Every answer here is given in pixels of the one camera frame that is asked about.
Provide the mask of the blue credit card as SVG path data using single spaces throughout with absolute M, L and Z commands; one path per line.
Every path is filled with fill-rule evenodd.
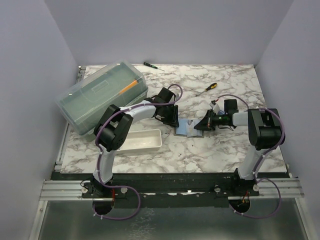
M 177 136 L 187 136 L 187 125 L 191 124 L 191 120 L 187 118 L 179 118 L 179 126 L 174 129 L 174 134 Z

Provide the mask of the grey card holder wallet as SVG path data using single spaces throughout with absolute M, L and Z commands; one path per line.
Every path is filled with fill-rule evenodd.
M 199 119 L 179 118 L 179 127 L 174 129 L 174 135 L 187 138 L 203 138 L 204 132 L 194 127 L 200 122 Z

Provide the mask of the dark grey credit card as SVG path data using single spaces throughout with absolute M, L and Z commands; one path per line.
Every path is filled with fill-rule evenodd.
M 188 138 L 190 137 L 200 137 L 202 136 L 202 132 L 200 130 L 195 129 L 195 125 L 197 123 L 192 120 L 189 119 L 186 123 L 186 135 Z

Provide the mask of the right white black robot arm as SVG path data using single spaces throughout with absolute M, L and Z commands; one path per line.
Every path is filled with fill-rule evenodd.
M 243 163 L 235 170 L 238 179 L 230 183 L 230 191 L 241 196 L 248 190 L 246 181 L 257 179 L 258 171 L 266 156 L 285 141 L 285 128 L 276 108 L 250 108 L 240 112 L 236 99 L 224 101 L 223 114 L 217 113 L 217 101 L 211 102 L 203 119 L 193 128 L 199 131 L 214 131 L 217 127 L 247 127 L 251 144 Z

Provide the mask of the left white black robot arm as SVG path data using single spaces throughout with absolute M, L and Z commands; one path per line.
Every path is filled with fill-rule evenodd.
M 124 144 L 132 124 L 159 117 L 159 121 L 165 125 L 173 128 L 179 126 L 176 102 L 183 96 L 183 89 L 178 84 L 172 84 L 171 87 L 178 87 L 180 93 L 174 94 L 169 87 L 164 87 L 157 95 L 138 104 L 125 107 L 112 104 L 102 115 L 94 129 L 99 155 L 92 174 L 97 181 L 93 191 L 99 197 L 104 198 L 110 194 L 111 185 L 108 182 L 113 177 L 116 150 Z

